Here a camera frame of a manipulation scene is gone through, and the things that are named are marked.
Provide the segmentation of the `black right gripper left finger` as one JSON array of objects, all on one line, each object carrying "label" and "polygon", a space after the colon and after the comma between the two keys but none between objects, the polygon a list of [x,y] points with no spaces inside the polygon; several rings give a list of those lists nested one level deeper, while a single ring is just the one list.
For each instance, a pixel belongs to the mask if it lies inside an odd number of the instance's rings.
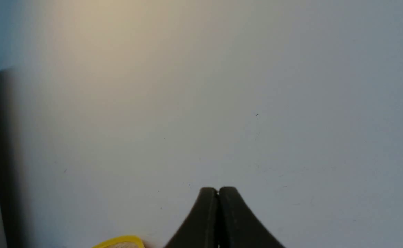
[{"label": "black right gripper left finger", "polygon": [[215,188],[201,188],[191,211],[165,247],[215,248],[218,204]]}]

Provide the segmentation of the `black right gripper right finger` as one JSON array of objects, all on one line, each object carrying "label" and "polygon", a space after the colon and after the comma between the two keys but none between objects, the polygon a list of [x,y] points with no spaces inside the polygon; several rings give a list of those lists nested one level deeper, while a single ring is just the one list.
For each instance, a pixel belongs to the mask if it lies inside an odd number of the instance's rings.
[{"label": "black right gripper right finger", "polygon": [[235,187],[219,190],[220,248],[283,248],[251,211]]}]

